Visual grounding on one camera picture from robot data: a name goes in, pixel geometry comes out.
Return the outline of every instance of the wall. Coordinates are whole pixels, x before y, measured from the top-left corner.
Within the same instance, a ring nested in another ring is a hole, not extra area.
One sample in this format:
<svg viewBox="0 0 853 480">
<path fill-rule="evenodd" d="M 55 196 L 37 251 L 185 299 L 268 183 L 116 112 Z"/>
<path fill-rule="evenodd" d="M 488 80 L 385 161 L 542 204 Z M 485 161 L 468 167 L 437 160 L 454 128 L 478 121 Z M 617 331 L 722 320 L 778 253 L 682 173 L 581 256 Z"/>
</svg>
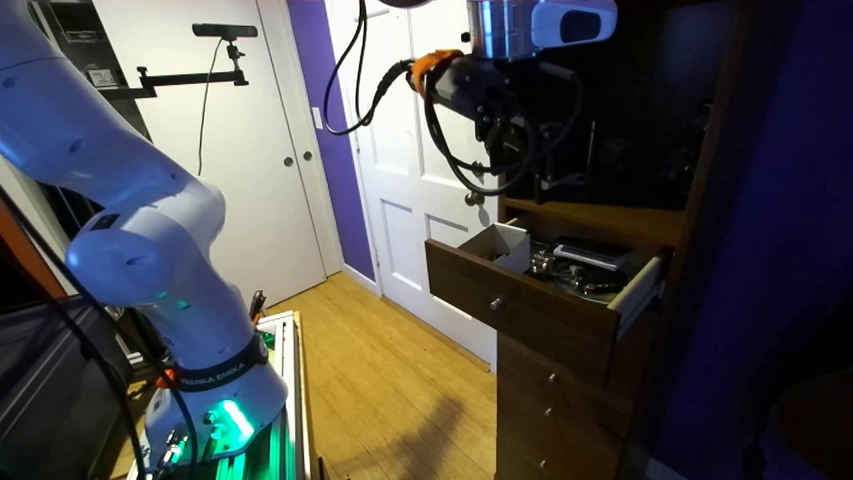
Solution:
<svg viewBox="0 0 853 480">
<path fill-rule="evenodd" d="M 806 0 L 710 287 L 653 404 L 650 453 L 689 477 L 745 477 L 789 355 L 853 299 L 852 59 L 853 5 Z M 778 451 L 769 460 L 769 477 L 812 477 Z"/>
<path fill-rule="evenodd" d="M 306 80 L 313 107 L 322 107 L 329 73 L 336 64 L 326 3 L 320 0 L 289 0 L 293 33 L 300 44 L 300 60 Z M 330 89 L 329 121 L 344 124 L 342 89 Z M 358 188 L 354 156 L 349 135 L 317 133 L 322 164 L 329 175 L 330 201 L 336 209 L 336 227 L 342 233 L 344 260 L 361 273 L 374 279 L 374 256 L 365 228 L 365 212 Z"/>
</svg>

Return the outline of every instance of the drawer handle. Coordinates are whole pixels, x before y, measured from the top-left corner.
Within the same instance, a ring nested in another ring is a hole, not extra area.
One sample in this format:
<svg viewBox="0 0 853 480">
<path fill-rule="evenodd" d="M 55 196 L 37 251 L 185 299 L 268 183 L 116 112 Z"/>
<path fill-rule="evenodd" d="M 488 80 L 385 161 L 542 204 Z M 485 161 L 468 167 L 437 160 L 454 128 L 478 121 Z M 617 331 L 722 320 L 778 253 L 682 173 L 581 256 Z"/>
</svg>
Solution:
<svg viewBox="0 0 853 480">
<path fill-rule="evenodd" d="M 490 312 L 501 312 L 504 309 L 504 296 L 494 299 L 488 305 L 490 305 Z"/>
</svg>

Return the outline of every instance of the hardwood floor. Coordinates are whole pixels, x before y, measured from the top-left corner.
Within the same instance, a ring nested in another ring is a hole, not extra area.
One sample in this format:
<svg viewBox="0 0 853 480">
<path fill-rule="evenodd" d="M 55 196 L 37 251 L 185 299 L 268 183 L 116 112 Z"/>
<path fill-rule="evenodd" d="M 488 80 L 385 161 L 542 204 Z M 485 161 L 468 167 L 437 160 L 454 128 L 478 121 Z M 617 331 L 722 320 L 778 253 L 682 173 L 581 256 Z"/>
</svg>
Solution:
<svg viewBox="0 0 853 480">
<path fill-rule="evenodd" d="M 496 472 L 496 375 L 348 273 L 300 309 L 316 451 L 330 480 L 481 480 Z"/>
</svg>

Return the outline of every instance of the green light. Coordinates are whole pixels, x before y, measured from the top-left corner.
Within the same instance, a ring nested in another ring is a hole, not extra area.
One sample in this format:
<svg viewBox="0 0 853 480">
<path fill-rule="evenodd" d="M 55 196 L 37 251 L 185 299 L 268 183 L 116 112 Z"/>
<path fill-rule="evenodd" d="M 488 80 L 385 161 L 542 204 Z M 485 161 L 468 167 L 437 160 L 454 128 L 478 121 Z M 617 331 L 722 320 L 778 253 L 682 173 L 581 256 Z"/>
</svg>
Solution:
<svg viewBox="0 0 853 480">
<path fill-rule="evenodd" d="M 240 404 L 236 399 L 224 399 L 223 401 L 224 413 L 231 413 L 231 417 L 236 420 L 236 425 L 240 429 L 242 441 L 257 435 L 257 425 L 248 423 L 246 413 L 240 411 Z"/>
</svg>

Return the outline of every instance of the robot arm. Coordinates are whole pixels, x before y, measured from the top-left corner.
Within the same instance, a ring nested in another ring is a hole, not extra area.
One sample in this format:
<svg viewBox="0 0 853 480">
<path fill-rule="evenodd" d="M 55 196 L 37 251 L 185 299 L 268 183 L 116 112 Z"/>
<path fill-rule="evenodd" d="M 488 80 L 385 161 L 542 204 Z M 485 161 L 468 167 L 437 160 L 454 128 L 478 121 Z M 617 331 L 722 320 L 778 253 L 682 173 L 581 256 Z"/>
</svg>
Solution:
<svg viewBox="0 0 853 480">
<path fill-rule="evenodd" d="M 242 299 L 208 260 L 224 196 L 141 139 L 45 41 L 23 0 L 0 3 L 0 153 L 104 204 L 72 239 L 67 264 L 101 304 L 153 320 L 192 417 L 171 389 L 157 389 L 148 408 L 151 459 L 179 465 L 240 453 L 282 411 L 286 387 Z"/>
</svg>

